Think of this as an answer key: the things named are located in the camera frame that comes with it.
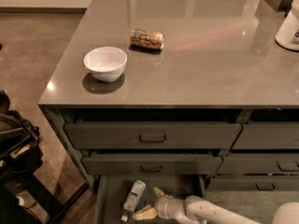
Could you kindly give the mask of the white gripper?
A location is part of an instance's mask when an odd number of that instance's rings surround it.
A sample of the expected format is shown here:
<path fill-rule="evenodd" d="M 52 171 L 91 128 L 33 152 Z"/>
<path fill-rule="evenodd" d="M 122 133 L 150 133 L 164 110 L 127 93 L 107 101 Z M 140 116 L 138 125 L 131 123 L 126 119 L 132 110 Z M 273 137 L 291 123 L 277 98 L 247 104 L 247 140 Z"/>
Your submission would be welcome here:
<path fill-rule="evenodd" d="M 157 214 L 158 217 L 163 219 L 174 219 L 174 220 L 187 220 L 185 213 L 184 201 L 173 197 L 172 195 L 166 195 L 158 187 L 153 188 L 156 197 L 158 198 L 155 202 L 154 207 L 150 204 L 145 206 L 143 209 L 133 214 L 134 220 L 150 220 L 155 219 Z"/>

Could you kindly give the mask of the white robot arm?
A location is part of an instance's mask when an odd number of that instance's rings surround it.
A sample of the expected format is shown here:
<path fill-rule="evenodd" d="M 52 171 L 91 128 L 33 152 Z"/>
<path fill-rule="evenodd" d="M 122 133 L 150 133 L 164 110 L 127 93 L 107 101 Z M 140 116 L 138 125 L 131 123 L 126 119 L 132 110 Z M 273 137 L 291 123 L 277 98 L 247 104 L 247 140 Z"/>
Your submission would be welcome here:
<path fill-rule="evenodd" d="M 155 187 L 157 200 L 133 214 L 134 220 L 174 219 L 179 224 L 261 224 L 255 220 L 224 209 L 201 197 L 190 195 L 184 200 L 165 194 Z M 299 203 L 281 205 L 271 224 L 299 224 Z"/>

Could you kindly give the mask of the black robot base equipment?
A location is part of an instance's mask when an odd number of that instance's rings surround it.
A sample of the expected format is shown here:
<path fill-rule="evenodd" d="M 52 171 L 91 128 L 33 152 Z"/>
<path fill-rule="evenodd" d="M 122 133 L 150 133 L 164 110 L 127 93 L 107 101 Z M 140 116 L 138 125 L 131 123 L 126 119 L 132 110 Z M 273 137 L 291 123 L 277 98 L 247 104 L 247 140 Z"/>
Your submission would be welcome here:
<path fill-rule="evenodd" d="M 83 184 L 64 204 L 61 204 L 34 176 L 42 165 L 39 148 L 39 127 L 10 110 L 10 100 L 0 91 L 0 224 L 43 224 L 40 218 L 24 206 L 24 199 L 13 194 L 6 183 L 11 179 L 22 186 L 50 215 L 46 224 L 61 224 L 66 212 L 88 189 Z"/>

